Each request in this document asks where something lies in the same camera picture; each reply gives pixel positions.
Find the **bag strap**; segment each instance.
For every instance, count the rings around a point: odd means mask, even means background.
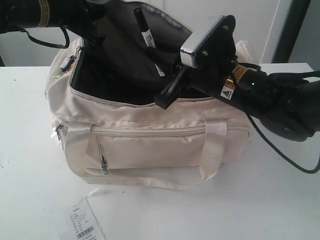
[[[72,123],[67,132],[65,155],[70,169],[89,184],[143,186],[173,190],[190,189],[204,181],[212,179],[222,163],[227,139],[226,119],[206,120],[206,134],[199,170],[202,181],[184,186],[175,182],[155,177],[135,177],[125,175],[95,176],[85,171],[85,157],[89,144],[92,124]]]

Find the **white wall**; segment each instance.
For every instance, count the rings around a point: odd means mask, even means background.
[[[320,1],[312,0],[289,62],[308,63],[320,70]]]
[[[235,41],[248,40],[259,59],[270,62],[291,0],[145,0],[171,13],[178,20],[197,26],[219,15],[236,17]],[[32,29],[44,41],[63,43],[59,29]],[[23,33],[0,35],[0,54],[7,66],[48,66],[56,49],[36,45]]]

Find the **white table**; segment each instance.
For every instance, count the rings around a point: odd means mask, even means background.
[[[306,72],[307,64],[264,64]],[[0,239],[58,240],[56,213],[97,186],[68,168],[50,139],[44,88],[48,67],[0,68]],[[303,143],[267,136],[306,168],[320,135]],[[108,240],[315,240],[320,235],[320,174],[306,175],[254,132],[242,158],[213,181],[186,191],[108,186],[88,199]]]

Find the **black marker cap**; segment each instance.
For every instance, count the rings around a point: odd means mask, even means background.
[[[138,26],[140,28],[140,31],[142,33],[145,33],[146,31],[148,31],[149,26],[148,26],[147,20],[145,18],[144,12],[142,11],[142,8],[136,8],[134,10],[134,15],[135,15],[136,21],[138,23]]]

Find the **barcode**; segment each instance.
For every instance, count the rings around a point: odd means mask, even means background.
[[[93,230],[94,230],[94,227],[91,226],[91,227],[87,228],[86,230],[80,232],[80,233],[76,236],[76,238],[77,238],[77,239],[83,238],[85,235],[87,235],[88,233],[92,232]]]

